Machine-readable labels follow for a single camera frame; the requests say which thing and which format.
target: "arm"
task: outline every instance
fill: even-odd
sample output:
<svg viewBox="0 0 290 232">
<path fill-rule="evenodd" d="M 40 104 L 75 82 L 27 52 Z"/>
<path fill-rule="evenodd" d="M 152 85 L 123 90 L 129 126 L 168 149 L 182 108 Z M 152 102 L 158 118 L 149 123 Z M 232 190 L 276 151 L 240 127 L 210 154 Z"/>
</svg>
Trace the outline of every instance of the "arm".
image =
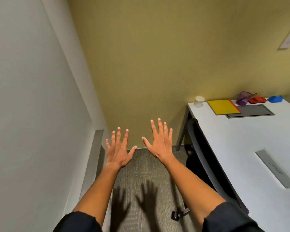
<svg viewBox="0 0 290 232">
<path fill-rule="evenodd" d="M 166 122 L 163 126 L 159 118 L 158 127 L 159 133 L 151 120 L 153 144 L 151 145 L 145 137 L 142 137 L 143 142 L 153 156 L 166 167 L 193 216 L 203 225 L 204 218 L 225 200 L 175 158 L 172 153 L 173 130 L 170 129 L 168 135 Z"/>
<path fill-rule="evenodd" d="M 137 148 L 134 146 L 129 154 L 127 153 L 128 132 L 127 129 L 122 143 L 119 127 L 116 139 L 115 131 L 112 132 L 112 145 L 110 145 L 108 140 L 106 140 L 106 164 L 99 177 L 73 210 L 74 212 L 79 211 L 95 217 L 101 227 L 104 222 L 106 209 L 117 174 L 122 167 L 129 163 Z"/>
</svg>

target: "gray carpet floor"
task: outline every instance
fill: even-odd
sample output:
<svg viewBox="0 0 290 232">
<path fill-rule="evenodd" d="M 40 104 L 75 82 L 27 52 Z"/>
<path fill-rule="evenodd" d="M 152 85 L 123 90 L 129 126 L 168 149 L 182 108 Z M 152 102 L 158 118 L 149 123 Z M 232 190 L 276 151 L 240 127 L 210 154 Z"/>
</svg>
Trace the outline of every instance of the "gray carpet floor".
<svg viewBox="0 0 290 232">
<path fill-rule="evenodd" d="M 186 163 L 183 147 L 180 151 L 173 148 L 173 154 L 181 163 Z M 184 209 L 182 197 L 165 167 L 147 150 L 136 151 L 115 182 L 111 232 L 200 231 L 189 215 L 179 222 L 171 220 L 171 212 L 179 209 Z"/>
</svg>

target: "purple cup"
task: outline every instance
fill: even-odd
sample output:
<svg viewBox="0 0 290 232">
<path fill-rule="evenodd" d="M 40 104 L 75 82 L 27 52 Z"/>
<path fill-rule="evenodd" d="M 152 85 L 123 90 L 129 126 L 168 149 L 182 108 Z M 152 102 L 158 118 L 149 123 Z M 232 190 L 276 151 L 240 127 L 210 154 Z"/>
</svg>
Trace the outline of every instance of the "purple cup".
<svg viewBox="0 0 290 232">
<path fill-rule="evenodd" d="M 252 94 L 246 91 L 241 91 L 236 99 L 236 104 L 239 106 L 245 106 L 249 99 L 251 98 Z"/>
</svg>

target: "yellow folder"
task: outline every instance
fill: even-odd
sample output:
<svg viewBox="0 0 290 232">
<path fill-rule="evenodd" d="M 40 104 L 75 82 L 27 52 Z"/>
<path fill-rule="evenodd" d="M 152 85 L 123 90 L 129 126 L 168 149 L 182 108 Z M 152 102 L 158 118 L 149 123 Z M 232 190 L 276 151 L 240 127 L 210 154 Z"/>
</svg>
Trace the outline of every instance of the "yellow folder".
<svg viewBox="0 0 290 232">
<path fill-rule="evenodd" d="M 216 115 L 236 114 L 241 111 L 231 100 L 211 100 L 207 101 Z"/>
</svg>

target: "person's left hand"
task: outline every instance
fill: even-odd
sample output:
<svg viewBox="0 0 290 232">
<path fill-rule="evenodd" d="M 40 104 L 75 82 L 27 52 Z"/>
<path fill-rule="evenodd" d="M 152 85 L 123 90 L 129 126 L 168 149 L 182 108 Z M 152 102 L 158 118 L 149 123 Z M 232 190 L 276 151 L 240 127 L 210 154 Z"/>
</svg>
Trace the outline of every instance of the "person's left hand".
<svg viewBox="0 0 290 232">
<path fill-rule="evenodd" d="M 116 139 L 115 131 L 112 132 L 112 145 L 108 143 L 108 140 L 105 141 L 107 148 L 107 164 L 112 163 L 121 169 L 122 167 L 126 166 L 130 160 L 132 160 L 137 146 L 131 148 L 129 154 L 127 153 L 128 133 L 129 130 L 127 129 L 125 132 L 124 140 L 121 143 L 120 127 L 118 127 Z"/>
</svg>

